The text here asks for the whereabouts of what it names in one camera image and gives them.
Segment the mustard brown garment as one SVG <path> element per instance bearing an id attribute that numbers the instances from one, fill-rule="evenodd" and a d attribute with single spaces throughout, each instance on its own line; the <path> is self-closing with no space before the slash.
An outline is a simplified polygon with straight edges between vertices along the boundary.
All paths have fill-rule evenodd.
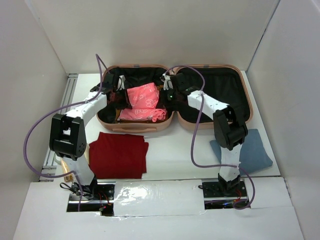
<path id="1" fill-rule="evenodd" d="M 145 122 L 152 119 L 152 109 L 124 109 L 120 112 L 118 121 Z"/>

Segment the coral pink patterned garment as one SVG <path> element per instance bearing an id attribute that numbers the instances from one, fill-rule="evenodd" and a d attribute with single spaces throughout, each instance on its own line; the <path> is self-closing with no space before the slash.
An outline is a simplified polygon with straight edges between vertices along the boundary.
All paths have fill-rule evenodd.
<path id="1" fill-rule="evenodd" d="M 153 123 L 164 121 L 167 116 L 165 108 L 157 108 L 160 99 L 160 94 L 155 83 L 147 83 L 141 86 L 127 89 L 128 97 L 132 109 L 148 109 L 152 110 L 151 119 Z"/>

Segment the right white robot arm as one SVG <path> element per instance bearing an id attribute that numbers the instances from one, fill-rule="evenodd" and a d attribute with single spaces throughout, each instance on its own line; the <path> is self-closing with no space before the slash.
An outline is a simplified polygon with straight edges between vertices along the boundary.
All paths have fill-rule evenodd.
<path id="1" fill-rule="evenodd" d="M 177 102 L 178 96 L 181 95 L 189 107 L 199 111 L 191 140 L 191 162 L 196 167 L 203 169 L 220 167 L 218 190 L 223 196 L 230 196 L 240 182 L 240 153 L 248 135 L 248 128 L 242 107 L 219 101 L 204 93 L 205 78 L 199 71 L 196 73 L 202 79 L 200 88 L 192 85 L 182 73 L 176 75 L 164 73 L 160 77 L 163 81 L 163 91 L 168 101 Z M 200 165 L 195 161 L 194 146 L 202 114 L 213 120 L 215 142 L 218 143 L 221 150 L 219 165 Z"/>

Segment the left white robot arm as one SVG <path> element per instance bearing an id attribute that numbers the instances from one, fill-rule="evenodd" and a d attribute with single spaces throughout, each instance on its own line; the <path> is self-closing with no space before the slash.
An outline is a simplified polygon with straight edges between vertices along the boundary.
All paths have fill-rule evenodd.
<path id="1" fill-rule="evenodd" d="M 108 103 L 115 101 L 117 93 L 125 91 L 125 81 L 124 75 L 106 74 L 102 83 L 94 86 L 82 103 L 51 119 L 49 148 L 66 163 L 81 187 L 81 194 L 88 200 L 97 197 L 99 187 L 85 157 L 85 127 Z"/>

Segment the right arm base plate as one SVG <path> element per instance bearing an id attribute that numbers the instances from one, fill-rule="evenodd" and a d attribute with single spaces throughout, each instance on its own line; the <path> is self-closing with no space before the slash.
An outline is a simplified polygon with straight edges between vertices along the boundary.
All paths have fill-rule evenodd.
<path id="1" fill-rule="evenodd" d="M 228 191 L 222 191 L 218 181 L 203 181 L 198 188 L 203 192 L 204 209 L 244 208 L 249 203 L 246 185 L 243 180 Z"/>

